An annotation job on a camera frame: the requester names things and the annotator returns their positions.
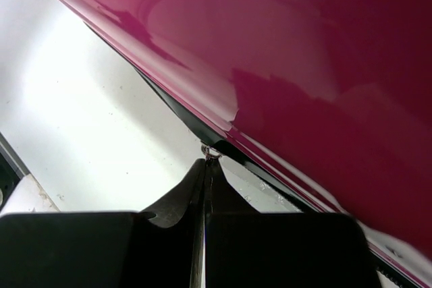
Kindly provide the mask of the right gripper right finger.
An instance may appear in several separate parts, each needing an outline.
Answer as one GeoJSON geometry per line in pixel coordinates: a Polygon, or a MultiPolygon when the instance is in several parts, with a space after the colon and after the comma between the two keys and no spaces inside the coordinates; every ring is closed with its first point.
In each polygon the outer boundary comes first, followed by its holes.
{"type": "Polygon", "coordinates": [[[259,213],[229,184],[217,161],[205,170],[205,279],[207,287],[259,287],[255,250],[259,213]]]}

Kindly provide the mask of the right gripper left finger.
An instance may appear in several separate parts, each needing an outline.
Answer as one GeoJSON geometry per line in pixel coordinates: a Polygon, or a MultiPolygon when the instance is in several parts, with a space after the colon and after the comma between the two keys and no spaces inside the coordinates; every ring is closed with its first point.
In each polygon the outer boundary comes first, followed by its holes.
{"type": "Polygon", "coordinates": [[[163,287],[200,287],[203,249],[205,159],[197,159],[181,182],[142,211],[147,269],[163,287]]]}

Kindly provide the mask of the teal pink suitcase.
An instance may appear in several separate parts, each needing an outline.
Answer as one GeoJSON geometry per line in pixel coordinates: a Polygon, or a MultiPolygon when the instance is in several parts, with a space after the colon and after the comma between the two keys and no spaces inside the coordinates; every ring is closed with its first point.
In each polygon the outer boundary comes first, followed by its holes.
{"type": "Polygon", "coordinates": [[[204,143],[431,286],[431,0],[60,0],[204,143]]]}

